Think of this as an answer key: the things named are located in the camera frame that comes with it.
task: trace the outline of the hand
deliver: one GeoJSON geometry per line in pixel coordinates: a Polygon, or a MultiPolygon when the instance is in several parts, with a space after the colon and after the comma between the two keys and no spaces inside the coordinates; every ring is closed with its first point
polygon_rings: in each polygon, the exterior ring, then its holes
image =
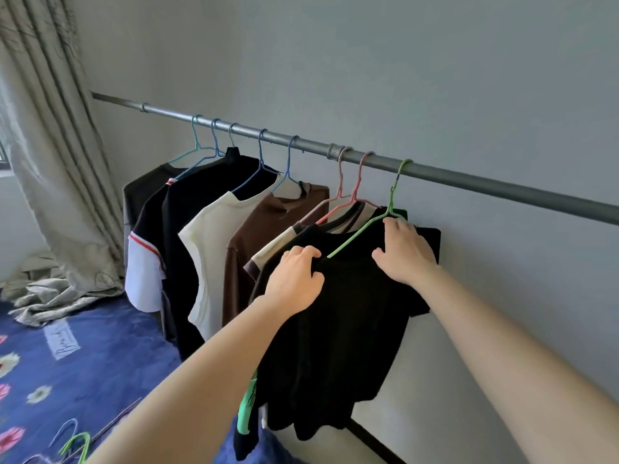
{"type": "Polygon", "coordinates": [[[384,218],[383,223],[385,250],[374,249],[372,257],[390,278],[414,288],[428,268],[437,266],[434,253],[415,227],[403,219],[384,218]]]}
{"type": "Polygon", "coordinates": [[[295,246],[284,252],[269,277],[264,296],[281,306],[289,317],[307,309],[320,294],[324,283],[322,273],[311,273],[312,258],[320,255],[320,251],[312,246],[295,246]]]}

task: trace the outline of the person's left arm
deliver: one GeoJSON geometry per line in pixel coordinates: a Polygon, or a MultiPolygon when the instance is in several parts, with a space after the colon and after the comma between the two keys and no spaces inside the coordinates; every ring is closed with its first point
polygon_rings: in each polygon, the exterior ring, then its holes
{"type": "Polygon", "coordinates": [[[320,293],[324,277],[311,274],[319,256],[311,246],[286,252],[265,294],[148,394],[88,463],[211,462],[277,330],[320,293]]]}

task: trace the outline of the white floor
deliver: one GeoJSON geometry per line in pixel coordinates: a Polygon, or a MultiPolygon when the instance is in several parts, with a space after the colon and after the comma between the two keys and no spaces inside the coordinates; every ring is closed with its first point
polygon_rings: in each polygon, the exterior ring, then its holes
{"type": "Polygon", "coordinates": [[[348,430],[324,426],[309,441],[299,441],[292,426],[275,432],[275,435],[293,456],[309,464],[385,464],[348,430]]]}

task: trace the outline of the person's left hand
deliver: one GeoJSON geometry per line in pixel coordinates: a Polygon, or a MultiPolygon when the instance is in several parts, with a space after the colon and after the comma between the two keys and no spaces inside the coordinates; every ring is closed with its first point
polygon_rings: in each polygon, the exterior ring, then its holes
{"type": "Polygon", "coordinates": [[[311,261],[320,257],[313,246],[295,246],[283,253],[282,260],[271,274],[264,296],[281,307],[290,317],[307,309],[320,294],[324,275],[311,273],[311,261]]]}

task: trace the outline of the clothes rail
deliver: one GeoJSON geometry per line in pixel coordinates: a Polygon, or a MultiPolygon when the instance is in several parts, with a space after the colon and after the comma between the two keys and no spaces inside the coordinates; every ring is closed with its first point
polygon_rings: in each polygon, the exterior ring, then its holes
{"type": "MultiPolygon", "coordinates": [[[[190,114],[183,114],[181,112],[171,111],[169,109],[158,108],[151,106],[147,102],[130,101],[116,98],[114,96],[99,94],[98,92],[93,92],[92,96],[98,101],[110,102],[126,108],[147,112],[149,114],[156,114],[158,116],[169,117],[179,121],[191,122],[192,118],[190,114]]],[[[217,120],[215,121],[215,124],[213,124],[212,119],[206,119],[205,117],[197,117],[194,122],[204,127],[213,127],[214,129],[222,130],[224,132],[230,131],[236,135],[242,135],[252,139],[258,139],[258,135],[260,133],[260,129],[255,129],[253,127],[247,127],[246,125],[236,123],[232,124],[230,122],[217,120]]],[[[267,131],[262,134],[263,141],[268,141],[269,143],[286,147],[291,139],[292,136],[283,135],[281,133],[267,131]]],[[[294,140],[291,147],[296,150],[307,151],[308,153],[313,153],[315,155],[326,156],[332,160],[337,159],[337,152],[339,152],[342,148],[340,145],[336,145],[335,143],[320,143],[319,141],[301,138],[294,140]]],[[[363,153],[360,151],[350,150],[346,152],[342,160],[349,163],[359,164],[362,156],[363,153]]],[[[370,168],[382,169],[383,171],[396,173],[398,172],[400,163],[401,160],[399,159],[372,155],[363,162],[363,165],[370,168]]],[[[430,182],[437,182],[438,184],[444,184],[445,186],[470,190],[472,192],[477,192],[478,194],[491,195],[493,197],[533,205],[534,207],[547,208],[548,210],[560,211],[562,213],[568,213],[569,215],[576,215],[577,217],[594,219],[596,221],[603,221],[604,223],[619,226],[619,206],[611,205],[609,203],[596,202],[585,198],[557,194],[555,192],[549,192],[539,188],[510,184],[509,182],[503,182],[501,180],[481,178],[471,174],[464,174],[463,172],[449,171],[447,169],[434,168],[432,166],[426,166],[418,163],[408,163],[404,167],[402,174],[411,178],[429,180],[430,182]]]]}

